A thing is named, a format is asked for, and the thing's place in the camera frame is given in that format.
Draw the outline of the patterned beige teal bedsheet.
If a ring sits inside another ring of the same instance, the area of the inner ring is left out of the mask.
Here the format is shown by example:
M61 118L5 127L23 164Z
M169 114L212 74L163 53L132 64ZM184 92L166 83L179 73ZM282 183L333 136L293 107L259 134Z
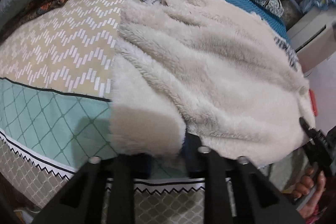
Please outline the patterned beige teal bedsheet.
M145 155L137 221L198 223L204 185L179 166L185 121L116 52L131 1L68 0L1 44L1 174L43 208L89 158Z

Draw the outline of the blue plastic bag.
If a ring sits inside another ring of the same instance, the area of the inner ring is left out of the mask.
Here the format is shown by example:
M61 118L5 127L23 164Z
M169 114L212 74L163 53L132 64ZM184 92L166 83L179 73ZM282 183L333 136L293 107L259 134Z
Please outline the blue plastic bag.
M322 11L328 10L329 7L335 7L336 0L303 0L299 3L299 7L303 14L309 12L316 7Z

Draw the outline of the white fluffy fleece coat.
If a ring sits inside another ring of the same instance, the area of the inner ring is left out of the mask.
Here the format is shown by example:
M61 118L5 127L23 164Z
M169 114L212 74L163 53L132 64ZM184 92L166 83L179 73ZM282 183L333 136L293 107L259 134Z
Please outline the white fluffy fleece coat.
M112 63L110 141L173 159L187 134L229 159L277 162L315 124L295 53L225 0L126 1Z

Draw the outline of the dark floral cloth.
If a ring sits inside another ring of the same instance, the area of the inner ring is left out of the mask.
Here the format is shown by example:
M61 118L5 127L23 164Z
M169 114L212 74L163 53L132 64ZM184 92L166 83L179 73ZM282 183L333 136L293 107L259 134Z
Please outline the dark floral cloth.
M59 7L67 0L33 0L20 13L10 19L1 29L1 42L21 25Z

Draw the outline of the grey storage box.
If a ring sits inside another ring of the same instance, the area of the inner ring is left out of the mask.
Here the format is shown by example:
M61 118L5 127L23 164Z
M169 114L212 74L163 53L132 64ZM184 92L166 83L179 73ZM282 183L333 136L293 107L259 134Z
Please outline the grey storage box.
M335 52L335 21L335 7L314 7L287 31L304 73Z

